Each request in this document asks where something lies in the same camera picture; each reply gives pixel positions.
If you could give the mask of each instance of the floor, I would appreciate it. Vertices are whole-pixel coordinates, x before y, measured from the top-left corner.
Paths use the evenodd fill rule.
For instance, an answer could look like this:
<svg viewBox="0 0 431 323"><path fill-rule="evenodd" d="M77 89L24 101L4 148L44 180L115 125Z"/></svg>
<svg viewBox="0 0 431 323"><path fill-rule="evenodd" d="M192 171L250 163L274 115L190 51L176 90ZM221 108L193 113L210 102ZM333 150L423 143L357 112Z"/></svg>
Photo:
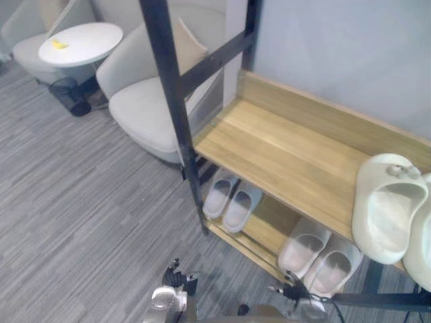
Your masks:
<svg viewBox="0 0 431 323"><path fill-rule="evenodd" d="M235 314L240 303L286 313L287 301L266 290L277 281L201 234L179 171L130 140L107 110L72 117L13 62L0 69L0 109L0 322L141 322L176 257L200 274L200 318ZM367 264L346 291L361 290ZM380 291L412 289L386 267ZM405 317L340 308L346 322Z"/></svg>

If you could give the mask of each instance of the armchair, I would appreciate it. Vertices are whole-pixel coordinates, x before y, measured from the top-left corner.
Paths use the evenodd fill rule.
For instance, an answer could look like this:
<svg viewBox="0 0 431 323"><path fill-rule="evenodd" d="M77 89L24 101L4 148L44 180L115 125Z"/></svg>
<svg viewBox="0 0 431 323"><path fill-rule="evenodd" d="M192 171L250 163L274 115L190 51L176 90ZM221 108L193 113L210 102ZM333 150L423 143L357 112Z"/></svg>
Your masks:
<svg viewBox="0 0 431 323"><path fill-rule="evenodd" d="M69 0L50 28L47 28L38 1L24 0L1 29L1 35L11 48L15 60L39 81L51 84L70 76L81 83L94 74L91 67L55 68L39 59L38 49L48 37L61 30L95 21L89 0Z"/></svg>
<svg viewBox="0 0 431 323"><path fill-rule="evenodd" d="M171 5L172 24L181 18L209 52L225 41L222 13L198 5ZM96 77L121 128L151 154L180 163L178 142L145 24L128 35L98 68ZM223 75L218 71L186 102L192 135L221 109Z"/></svg>

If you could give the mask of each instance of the slipper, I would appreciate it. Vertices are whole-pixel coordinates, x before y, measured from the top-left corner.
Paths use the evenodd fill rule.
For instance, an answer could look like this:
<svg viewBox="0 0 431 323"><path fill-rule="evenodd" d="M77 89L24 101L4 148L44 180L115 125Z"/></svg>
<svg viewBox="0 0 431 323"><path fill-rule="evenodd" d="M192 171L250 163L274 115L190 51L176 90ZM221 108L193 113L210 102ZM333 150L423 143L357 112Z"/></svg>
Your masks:
<svg viewBox="0 0 431 323"><path fill-rule="evenodd" d="M332 235L304 277L310 293L331 298L358 269L363 255L352 243Z"/></svg>
<svg viewBox="0 0 431 323"><path fill-rule="evenodd" d="M382 264L400 260L413 217L427 196L419 170L407 158L383 153L364 162L356 178L352 218L359 249Z"/></svg>
<svg viewBox="0 0 431 323"><path fill-rule="evenodd" d="M431 173L422 178L428 191L431 191ZM416 283L431 291L431 194L413 219L409 248L403 264Z"/></svg>
<svg viewBox="0 0 431 323"><path fill-rule="evenodd" d="M278 267L302 278L328 243L331 232L316 221L302 218L278 256Z"/></svg>
<svg viewBox="0 0 431 323"><path fill-rule="evenodd" d="M237 176L221 168L214 174L211 188L203 204L203 212L207 217L215 219L222 214L237 181Z"/></svg>
<svg viewBox="0 0 431 323"><path fill-rule="evenodd" d="M262 190L242 181L223 216L223 226L232 233L239 232L262 197Z"/></svg>

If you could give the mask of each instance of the wooden shelf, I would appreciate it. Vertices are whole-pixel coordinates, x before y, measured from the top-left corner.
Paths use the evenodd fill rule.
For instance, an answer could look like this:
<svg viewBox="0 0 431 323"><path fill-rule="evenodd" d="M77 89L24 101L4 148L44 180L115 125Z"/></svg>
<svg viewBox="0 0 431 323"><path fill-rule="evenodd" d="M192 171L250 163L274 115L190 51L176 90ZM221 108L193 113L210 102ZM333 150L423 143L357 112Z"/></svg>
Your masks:
<svg viewBox="0 0 431 323"><path fill-rule="evenodd" d="M197 137L195 149L352 239L356 172L368 155L242 100Z"/></svg>
<svg viewBox="0 0 431 323"><path fill-rule="evenodd" d="M300 216L270 196L263 196L244 229L231 234L220 220L209 220L209 229L275 278L283 281L277 258Z"/></svg>
<svg viewBox="0 0 431 323"><path fill-rule="evenodd" d="M209 228L274 277L282 278L277 256L300 216L353 241L356 174L371 155L398 153L431 170L428 141L249 72L239 88L195 149L266 196L241 233L217 221Z"/></svg>

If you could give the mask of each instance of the metal bar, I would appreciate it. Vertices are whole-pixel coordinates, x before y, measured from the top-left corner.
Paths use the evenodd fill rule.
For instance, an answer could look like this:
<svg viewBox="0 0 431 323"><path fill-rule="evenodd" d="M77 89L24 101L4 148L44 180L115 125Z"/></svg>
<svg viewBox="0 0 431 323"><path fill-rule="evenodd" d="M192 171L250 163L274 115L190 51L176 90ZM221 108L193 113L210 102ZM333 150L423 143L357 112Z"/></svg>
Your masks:
<svg viewBox="0 0 431 323"><path fill-rule="evenodd" d="M184 96L192 93L208 77L221 69L255 41L255 33L243 31L181 76Z"/></svg>
<svg viewBox="0 0 431 323"><path fill-rule="evenodd" d="M248 0L247 17L245 22L245 30L255 32L255 39L257 38L257 30L259 29L259 22L262 12L263 0ZM242 68L249 71L253 70L253 62L255 61L256 46L252 44L246 48L242 54Z"/></svg>
<svg viewBox="0 0 431 323"><path fill-rule="evenodd" d="M366 271L364 285L362 286L363 293L377 293L380 286L380 280L383 272L383 264L370 260L368 270Z"/></svg>
<svg viewBox="0 0 431 323"><path fill-rule="evenodd" d="M204 157L200 157L196 162L197 169L200 170L206 163L207 160Z"/></svg>
<svg viewBox="0 0 431 323"><path fill-rule="evenodd" d="M204 171L204 173L202 174L202 176L199 179L200 185L204 185L206 182L208 182L208 180L213 177L213 175L215 174L215 172L218 171L218 166L215 164L210 165L210 167L208 167L206 169L206 171Z"/></svg>
<svg viewBox="0 0 431 323"><path fill-rule="evenodd" d="M202 231L209 233L166 0L139 0Z"/></svg>
<svg viewBox="0 0 431 323"><path fill-rule="evenodd" d="M431 310L431 294L422 291L414 293L380 293L380 294L335 294L332 300L337 304L360 306L366 308L382 308L386 310L429 312Z"/></svg>

